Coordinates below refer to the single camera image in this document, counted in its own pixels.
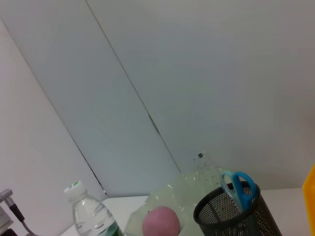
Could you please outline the yellow plastic bin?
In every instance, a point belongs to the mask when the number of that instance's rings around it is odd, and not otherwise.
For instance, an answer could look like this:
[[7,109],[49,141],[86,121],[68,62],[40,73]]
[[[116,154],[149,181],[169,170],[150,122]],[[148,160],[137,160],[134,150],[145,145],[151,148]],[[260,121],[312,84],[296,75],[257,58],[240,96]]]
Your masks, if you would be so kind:
[[308,173],[302,189],[311,235],[315,236],[315,164]]

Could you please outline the blue scissors with sheath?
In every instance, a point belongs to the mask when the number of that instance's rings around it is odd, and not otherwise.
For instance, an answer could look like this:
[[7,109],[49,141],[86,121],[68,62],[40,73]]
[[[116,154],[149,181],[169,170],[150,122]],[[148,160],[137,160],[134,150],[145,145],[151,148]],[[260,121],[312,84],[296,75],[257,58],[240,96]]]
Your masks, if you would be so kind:
[[[232,191],[228,187],[227,183],[224,180],[225,176],[228,176],[230,178],[234,191]],[[249,184],[251,195],[247,195],[245,193],[241,182],[242,178],[245,180],[246,183]],[[257,194],[257,187],[255,182],[249,175],[245,174],[244,172],[231,172],[228,170],[220,170],[220,183],[222,189],[233,200],[240,212],[247,211],[250,208],[252,201]]]

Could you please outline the clear water bottle green label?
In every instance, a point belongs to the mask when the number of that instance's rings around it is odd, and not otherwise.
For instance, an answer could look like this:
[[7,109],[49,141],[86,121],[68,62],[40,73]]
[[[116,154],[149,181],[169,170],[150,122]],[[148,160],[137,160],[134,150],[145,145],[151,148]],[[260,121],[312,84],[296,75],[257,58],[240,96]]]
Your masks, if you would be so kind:
[[81,181],[74,182],[63,193],[72,205],[79,236],[124,236],[110,210],[90,195]]

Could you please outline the pink peach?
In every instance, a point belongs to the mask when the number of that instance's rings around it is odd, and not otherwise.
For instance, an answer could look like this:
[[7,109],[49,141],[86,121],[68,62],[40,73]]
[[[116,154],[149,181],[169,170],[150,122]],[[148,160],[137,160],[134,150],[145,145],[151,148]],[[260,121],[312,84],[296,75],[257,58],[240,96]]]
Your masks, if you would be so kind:
[[142,223],[143,236],[178,236],[180,231],[177,214],[166,206],[149,211]]

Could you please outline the green glass fruit plate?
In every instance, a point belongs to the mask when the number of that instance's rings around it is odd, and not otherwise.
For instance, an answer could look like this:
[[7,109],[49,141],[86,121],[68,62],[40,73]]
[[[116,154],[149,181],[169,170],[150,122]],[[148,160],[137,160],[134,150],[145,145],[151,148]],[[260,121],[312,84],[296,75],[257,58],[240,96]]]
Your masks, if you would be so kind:
[[136,211],[132,212],[124,229],[126,236],[143,236],[142,223],[154,208],[165,206],[177,214],[181,232],[179,236],[204,236],[193,219],[197,204],[211,191],[221,187],[217,169],[205,168],[182,174],[172,183],[152,192]]

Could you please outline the black mesh pen holder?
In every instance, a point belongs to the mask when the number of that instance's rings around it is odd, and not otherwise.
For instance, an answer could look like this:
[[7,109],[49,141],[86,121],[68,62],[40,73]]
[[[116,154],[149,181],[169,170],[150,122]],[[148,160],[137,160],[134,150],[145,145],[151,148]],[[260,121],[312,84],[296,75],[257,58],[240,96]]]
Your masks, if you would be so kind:
[[240,212],[232,198],[219,187],[197,204],[193,218],[204,236],[282,236],[260,188],[251,207]]

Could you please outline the transparent plastic ruler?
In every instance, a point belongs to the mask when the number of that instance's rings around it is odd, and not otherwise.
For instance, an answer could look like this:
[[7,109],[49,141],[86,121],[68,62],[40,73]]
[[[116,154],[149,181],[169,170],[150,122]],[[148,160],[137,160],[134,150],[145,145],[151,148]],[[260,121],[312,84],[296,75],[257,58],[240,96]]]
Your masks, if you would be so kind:
[[220,174],[208,152],[204,151],[194,159],[194,171],[197,172],[201,185],[206,192],[221,187]]

